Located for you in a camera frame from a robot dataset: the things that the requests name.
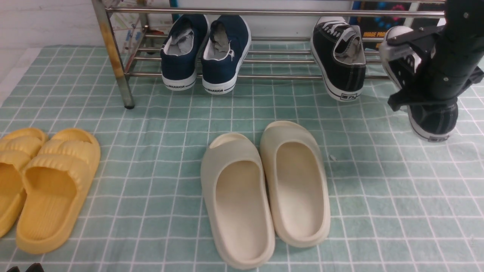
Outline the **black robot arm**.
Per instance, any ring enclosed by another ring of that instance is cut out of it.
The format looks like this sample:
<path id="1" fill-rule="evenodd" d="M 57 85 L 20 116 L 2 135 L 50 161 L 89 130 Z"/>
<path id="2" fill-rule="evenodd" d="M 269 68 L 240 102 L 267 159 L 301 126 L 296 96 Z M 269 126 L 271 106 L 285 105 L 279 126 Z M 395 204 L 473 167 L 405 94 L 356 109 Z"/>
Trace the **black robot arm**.
<path id="1" fill-rule="evenodd" d="M 473 73 L 483 57 L 483 10 L 482 0 L 448 0 L 445 25 L 407 32 L 380 45 L 380 54 L 389 61 L 413 53 L 421 59 L 412 79 L 389 97 L 392 110 L 448 106 L 470 83 L 478 83 L 482 73 Z"/>

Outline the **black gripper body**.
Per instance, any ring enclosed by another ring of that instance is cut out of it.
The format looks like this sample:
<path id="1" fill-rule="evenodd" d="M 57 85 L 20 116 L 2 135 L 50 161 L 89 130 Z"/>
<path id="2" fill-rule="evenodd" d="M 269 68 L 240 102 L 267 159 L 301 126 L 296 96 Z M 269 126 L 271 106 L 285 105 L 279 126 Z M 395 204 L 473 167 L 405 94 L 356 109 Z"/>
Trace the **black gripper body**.
<path id="1" fill-rule="evenodd" d="M 449 105 L 473 84 L 483 80 L 477 67 L 483 57 L 483 28 L 460 29 L 428 26 L 387 40 L 389 45 L 409 45 L 421 58 L 411 81 L 391 95 L 388 104 L 402 106 Z"/>

